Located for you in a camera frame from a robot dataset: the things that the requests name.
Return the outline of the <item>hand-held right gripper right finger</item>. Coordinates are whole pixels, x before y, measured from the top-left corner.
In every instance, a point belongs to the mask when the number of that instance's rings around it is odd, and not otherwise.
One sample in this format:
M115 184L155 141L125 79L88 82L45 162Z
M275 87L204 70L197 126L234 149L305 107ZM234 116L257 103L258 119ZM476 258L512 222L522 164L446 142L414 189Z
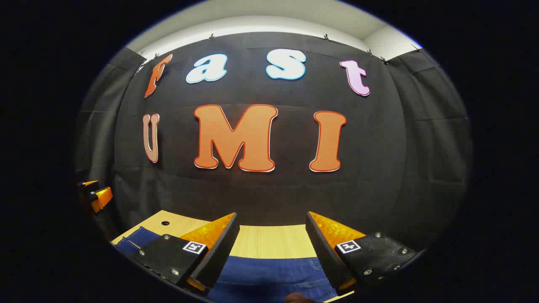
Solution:
M369 291L418 258L418 251L385 233L364 234L312 211L306 232L337 295Z

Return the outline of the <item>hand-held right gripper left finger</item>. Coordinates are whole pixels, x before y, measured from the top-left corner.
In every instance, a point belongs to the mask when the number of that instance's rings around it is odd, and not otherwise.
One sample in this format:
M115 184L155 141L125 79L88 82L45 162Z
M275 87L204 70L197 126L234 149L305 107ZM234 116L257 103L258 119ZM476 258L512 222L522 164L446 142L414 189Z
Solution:
M184 290L208 293L239 234L236 218L231 213L179 237L158 236L133 253L133 261Z

